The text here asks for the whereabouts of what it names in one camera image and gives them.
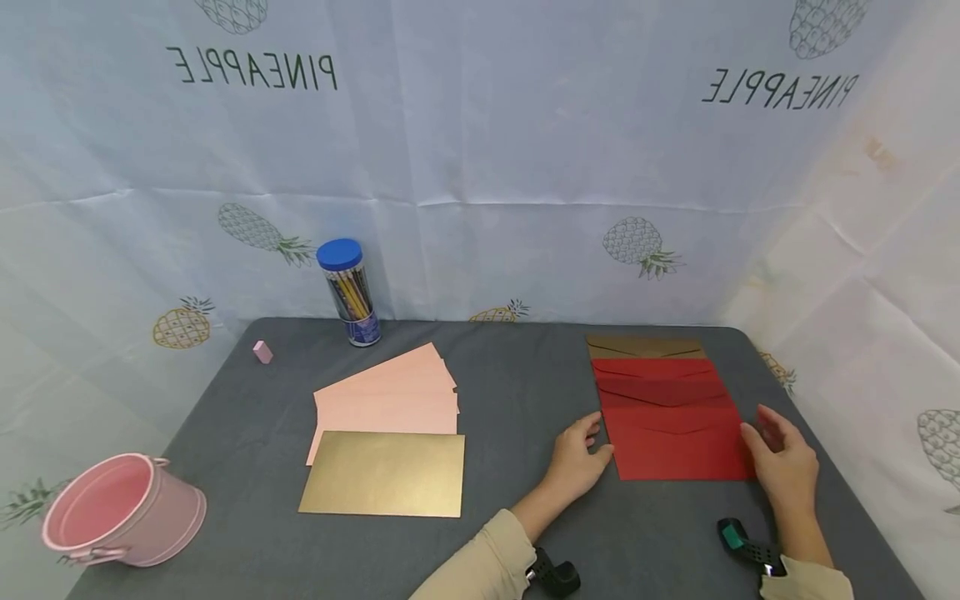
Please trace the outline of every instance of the pencil holder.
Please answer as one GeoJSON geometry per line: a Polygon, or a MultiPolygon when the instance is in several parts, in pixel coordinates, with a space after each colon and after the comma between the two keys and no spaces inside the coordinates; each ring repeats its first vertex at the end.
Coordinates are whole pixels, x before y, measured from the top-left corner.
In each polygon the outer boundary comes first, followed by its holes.
{"type": "Polygon", "coordinates": [[[346,237],[331,240],[317,248],[317,262],[324,269],[350,343],[360,348],[376,344],[380,321],[373,312],[360,244],[346,237]]]}

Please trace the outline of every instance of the pink paper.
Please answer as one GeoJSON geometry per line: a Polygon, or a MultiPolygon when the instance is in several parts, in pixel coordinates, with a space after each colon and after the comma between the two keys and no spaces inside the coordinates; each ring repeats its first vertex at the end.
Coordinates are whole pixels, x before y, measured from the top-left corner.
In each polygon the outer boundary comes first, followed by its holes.
{"type": "Polygon", "coordinates": [[[445,393],[456,386],[437,349],[427,344],[329,385],[317,394],[445,393]]]}
{"type": "Polygon", "coordinates": [[[325,429],[457,433],[456,385],[437,349],[427,344],[318,390],[317,430],[306,464],[313,465],[325,429]]]}
{"type": "Polygon", "coordinates": [[[376,433],[457,433],[456,394],[391,394],[387,396],[320,396],[317,432],[307,465],[325,431],[376,433]]]}

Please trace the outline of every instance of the hand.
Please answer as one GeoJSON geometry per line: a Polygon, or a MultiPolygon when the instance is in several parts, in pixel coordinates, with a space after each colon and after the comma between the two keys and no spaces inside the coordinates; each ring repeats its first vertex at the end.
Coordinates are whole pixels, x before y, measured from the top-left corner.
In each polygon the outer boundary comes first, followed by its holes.
{"type": "Polygon", "coordinates": [[[757,428],[740,423],[743,440],[754,455],[756,478],[767,492],[774,513],[815,518],[814,494],[820,463],[800,430],[773,409],[756,409],[757,428]]]}
{"type": "Polygon", "coordinates": [[[572,425],[557,437],[553,445],[553,459],[547,469],[543,488],[557,494],[567,504],[589,492],[613,456],[613,446],[604,444],[593,454],[589,448],[600,431],[600,413],[592,413],[572,425]]]}
{"type": "Polygon", "coordinates": [[[593,454],[589,448],[600,431],[600,413],[587,415],[566,428],[553,444],[553,459],[543,481],[515,504],[511,511],[530,543],[574,500],[589,492],[610,463],[613,446],[605,444],[593,454]]]}

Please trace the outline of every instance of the bucket handle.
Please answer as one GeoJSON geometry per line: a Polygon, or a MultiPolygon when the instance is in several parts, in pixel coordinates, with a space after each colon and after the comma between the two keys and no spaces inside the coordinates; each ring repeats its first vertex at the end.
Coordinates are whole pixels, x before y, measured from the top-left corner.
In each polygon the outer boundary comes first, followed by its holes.
{"type": "Polygon", "coordinates": [[[127,556],[129,550],[130,548],[91,548],[86,552],[67,555],[66,559],[72,564],[91,566],[93,564],[119,561],[127,556]]]}

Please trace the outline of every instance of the blue lid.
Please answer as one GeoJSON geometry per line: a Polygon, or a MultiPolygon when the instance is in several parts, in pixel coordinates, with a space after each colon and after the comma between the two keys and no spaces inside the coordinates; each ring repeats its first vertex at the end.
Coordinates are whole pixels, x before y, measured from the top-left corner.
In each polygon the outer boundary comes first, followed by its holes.
{"type": "Polygon", "coordinates": [[[317,262],[328,271],[345,271],[360,264],[363,251],[356,240],[342,237],[317,248],[317,262]]]}

